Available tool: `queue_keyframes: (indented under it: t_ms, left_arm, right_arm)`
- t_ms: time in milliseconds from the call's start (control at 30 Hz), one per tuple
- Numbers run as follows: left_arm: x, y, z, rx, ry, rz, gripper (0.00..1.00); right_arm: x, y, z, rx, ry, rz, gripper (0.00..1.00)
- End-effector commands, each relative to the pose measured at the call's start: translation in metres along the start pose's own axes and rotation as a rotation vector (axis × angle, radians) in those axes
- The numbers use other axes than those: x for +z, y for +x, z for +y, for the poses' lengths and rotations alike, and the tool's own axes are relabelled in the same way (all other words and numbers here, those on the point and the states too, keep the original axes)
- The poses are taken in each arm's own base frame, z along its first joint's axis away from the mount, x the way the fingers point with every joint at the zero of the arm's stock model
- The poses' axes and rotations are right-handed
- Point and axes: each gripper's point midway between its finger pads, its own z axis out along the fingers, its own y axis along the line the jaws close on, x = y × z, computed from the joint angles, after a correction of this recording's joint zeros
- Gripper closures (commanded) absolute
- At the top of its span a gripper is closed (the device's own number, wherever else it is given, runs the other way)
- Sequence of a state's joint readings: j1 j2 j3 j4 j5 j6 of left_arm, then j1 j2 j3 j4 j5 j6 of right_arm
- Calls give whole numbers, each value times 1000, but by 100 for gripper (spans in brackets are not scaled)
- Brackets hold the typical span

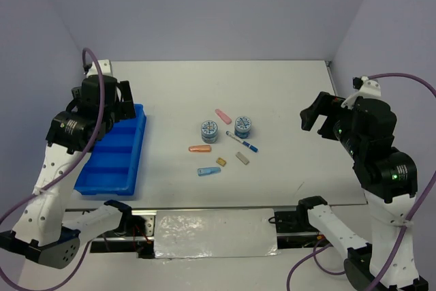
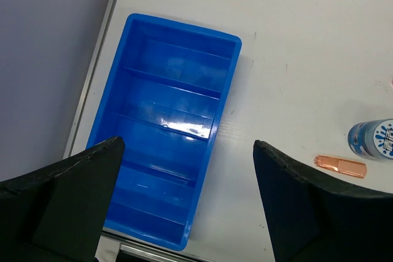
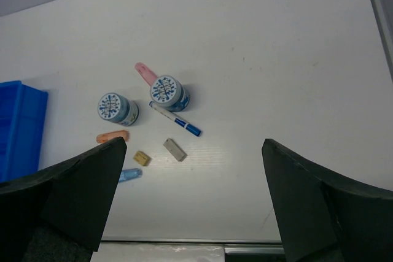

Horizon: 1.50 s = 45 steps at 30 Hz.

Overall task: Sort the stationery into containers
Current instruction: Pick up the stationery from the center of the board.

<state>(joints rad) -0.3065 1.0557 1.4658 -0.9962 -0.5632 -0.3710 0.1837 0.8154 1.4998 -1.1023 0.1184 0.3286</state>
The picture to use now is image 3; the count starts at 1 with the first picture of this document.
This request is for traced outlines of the orange correction tape case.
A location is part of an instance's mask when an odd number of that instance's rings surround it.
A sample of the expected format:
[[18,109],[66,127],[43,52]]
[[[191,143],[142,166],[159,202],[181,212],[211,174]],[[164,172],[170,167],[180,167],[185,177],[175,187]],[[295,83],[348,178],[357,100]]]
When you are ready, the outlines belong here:
[[127,130],[118,130],[118,131],[112,131],[109,133],[103,133],[103,134],[99,134],[96,137],[96,142],[99,144],[103,144],[109,140],[112,140],[116,137],[122,137],[124,139],[125,142],[127,142],[129,140],[129,132]]

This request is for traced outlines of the blue correction tape case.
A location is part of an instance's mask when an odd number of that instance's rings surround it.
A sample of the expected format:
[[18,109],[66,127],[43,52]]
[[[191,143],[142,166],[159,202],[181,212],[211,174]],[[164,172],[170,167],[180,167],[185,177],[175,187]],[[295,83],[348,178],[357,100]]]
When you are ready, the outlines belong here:
[[133,168],[122,170],[119,177],[119,183],[126,182],[133,179],[142,177],[142,169]]

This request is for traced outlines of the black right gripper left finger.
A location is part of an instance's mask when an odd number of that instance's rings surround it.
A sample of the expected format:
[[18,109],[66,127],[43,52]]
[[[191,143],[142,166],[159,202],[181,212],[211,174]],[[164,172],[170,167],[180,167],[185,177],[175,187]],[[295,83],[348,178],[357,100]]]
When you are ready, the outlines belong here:
[[98,251],[127,146],[116,137],[1,183],[1,261],[90,261]]

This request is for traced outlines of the blue white marker pen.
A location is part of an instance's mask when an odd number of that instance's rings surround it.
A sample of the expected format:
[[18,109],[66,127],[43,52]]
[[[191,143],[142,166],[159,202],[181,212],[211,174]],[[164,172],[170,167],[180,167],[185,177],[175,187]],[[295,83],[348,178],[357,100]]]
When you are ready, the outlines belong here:
[[202,130],[197,128],[196,126],[192,125],[188,121],[184,120],[183,118],[179,117],[178,115],[160,107],[158,104],[155,102],[151,101],[149,103],[150,107],[154,110],[156,110],[158,113],[162,114],[169,120],[173,121],[175,124],[179,125],[183,129],[187,130],[189,133],[193,134],[196,137],[200,137]]

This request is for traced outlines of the grey rectangular eraser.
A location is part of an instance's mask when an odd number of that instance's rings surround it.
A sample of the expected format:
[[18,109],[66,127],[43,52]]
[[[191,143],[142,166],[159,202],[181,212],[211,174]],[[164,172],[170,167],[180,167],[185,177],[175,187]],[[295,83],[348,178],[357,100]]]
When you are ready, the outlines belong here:
[[163,146],[178,162],[183,161],[187,157],[187,154],[170,138],[165,140]]

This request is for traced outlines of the blue paint jar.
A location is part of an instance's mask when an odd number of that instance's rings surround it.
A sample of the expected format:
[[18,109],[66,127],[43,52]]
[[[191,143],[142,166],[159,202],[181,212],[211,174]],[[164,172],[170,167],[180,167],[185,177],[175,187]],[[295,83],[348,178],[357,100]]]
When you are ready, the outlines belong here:
[[139,107],[122,95],[107,93],[99,100],[98,115],[105,121],[131,126],[139,117]]
[[157,105],[171,112],[184,110],[190,102],[188,91],[170,75],[159,76],[153,82],[150,97]]

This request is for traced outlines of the pink correction tape case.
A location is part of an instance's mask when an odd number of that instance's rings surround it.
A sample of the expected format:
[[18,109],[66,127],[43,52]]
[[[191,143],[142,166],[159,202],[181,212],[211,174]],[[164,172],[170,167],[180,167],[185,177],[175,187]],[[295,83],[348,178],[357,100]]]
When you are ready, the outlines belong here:
[[158,76],[150,70],[144,63],[138,62],[135,64],[134,68],[137,70],[139,75],[147,82],[151,87],[157,80]]

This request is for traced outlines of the tan small eraser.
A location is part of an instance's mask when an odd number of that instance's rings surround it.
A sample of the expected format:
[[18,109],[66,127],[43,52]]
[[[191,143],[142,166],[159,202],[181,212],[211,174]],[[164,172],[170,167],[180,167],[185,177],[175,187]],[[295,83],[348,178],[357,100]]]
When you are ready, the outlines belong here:
[[134,154],[133,159],[135,162],[137,162],[141,166],[147,166],[151,161],[151,157],[142,151],[137,151]]

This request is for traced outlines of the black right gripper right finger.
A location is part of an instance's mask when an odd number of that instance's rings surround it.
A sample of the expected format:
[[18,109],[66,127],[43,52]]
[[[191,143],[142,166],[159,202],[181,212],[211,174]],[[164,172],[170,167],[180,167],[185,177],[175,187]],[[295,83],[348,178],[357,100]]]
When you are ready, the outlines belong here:
[[392,261],[392,191],[273,139],[264,141],[262,158],[287,261]]

